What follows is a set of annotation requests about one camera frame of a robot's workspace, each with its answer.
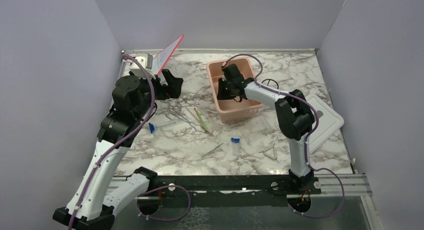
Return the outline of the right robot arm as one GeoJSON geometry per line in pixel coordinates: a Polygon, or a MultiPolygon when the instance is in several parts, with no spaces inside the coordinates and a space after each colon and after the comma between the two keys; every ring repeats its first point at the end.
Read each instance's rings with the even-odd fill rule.
{"type": "Polygon", "coordinates": [[[218,100],[252,100],[262,103],[276,112],[278,127],[289,141],[290,169],[289,189],[300,194],[314,177],[309,163],[309,136],[316,129],[315,109],[296,89],[281,91],[258,83],[255,78],[244,78],[236,64],[224,62],[223,77],[218,80],[218,100]]]}

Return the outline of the metal crucible tongs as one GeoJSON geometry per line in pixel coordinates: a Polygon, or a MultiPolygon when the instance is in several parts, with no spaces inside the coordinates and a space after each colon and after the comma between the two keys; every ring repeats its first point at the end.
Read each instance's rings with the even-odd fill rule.
{"type": "Polygon", "coordinates": [[[169,120],[181,120],[195,130],[201,127],[199,123],[187,116],[187,114],[183,111],[183,107],[180,105],[179,100],[168,99],[161,103],[164,107],[163,113],[169,120]]]}

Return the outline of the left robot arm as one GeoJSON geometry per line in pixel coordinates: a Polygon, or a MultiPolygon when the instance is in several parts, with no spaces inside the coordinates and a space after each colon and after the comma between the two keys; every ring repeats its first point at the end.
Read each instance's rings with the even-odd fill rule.
{"type": "Polygon", "coordinates": [[[134,73],[116,81],[113,103],[100,124],[89,167],[69,203],[54,211],[54,221],[75,230],[109,230],[135,197],[155,193],[155,173],[146,168],[136,170],[114,191],[108,192],[108,188],[136,135],[153,115],[156,101],[181,95],[184,80],[168,69],[162,70],[162,75],[165,83],[157,75],[140,77],[134,73]]]}

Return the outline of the green red yellow stirring rods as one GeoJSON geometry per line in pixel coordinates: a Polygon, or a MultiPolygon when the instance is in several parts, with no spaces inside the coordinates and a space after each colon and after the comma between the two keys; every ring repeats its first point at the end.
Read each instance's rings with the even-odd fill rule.
{"type": "Polygon", "coordinates": [[[199,119],[199,121],[200,121],[200,124],[201,124],[202,129],[203,129],[205,132],[207,132],[207,133],[211,133],[212,131],[211,131],[211,130],[209,129],[209,127],[207,126],[207,124],[206,124],[206,122],[204,121],[204,119],[203,119],[203,117],[202,117],[202,115],[201,115],[200,111],[199,111],[197,108],[195,108],[195,107],[194,107],[194,111],[195,111],[195,113],[196,113],[196,115],[197,115],[197,117],[198,117],[198,119],[199,119]]]}

